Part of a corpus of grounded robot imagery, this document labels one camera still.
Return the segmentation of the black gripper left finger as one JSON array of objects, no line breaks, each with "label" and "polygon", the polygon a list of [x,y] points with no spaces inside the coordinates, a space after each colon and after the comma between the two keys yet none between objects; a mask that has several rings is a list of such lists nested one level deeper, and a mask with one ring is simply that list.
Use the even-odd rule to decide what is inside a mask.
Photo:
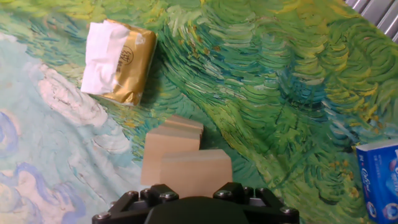
[{"label": "black gripper left finger", "polygon": [[92,224],[144,224],[154,207],[178,199],[179,195],[165,184],[128,191],[108,211],[94,215]]}]

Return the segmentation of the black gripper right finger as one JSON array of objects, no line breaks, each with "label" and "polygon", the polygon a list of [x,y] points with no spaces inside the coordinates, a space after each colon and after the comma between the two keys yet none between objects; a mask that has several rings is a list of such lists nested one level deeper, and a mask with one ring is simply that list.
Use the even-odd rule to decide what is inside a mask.
[{"label": "black gripper right finger", "polygon": [[248,223],[299,224],[299,211],[287,206],[267,188],[252,188],[228,182],[213,194],[214,199],[237,205]]}]

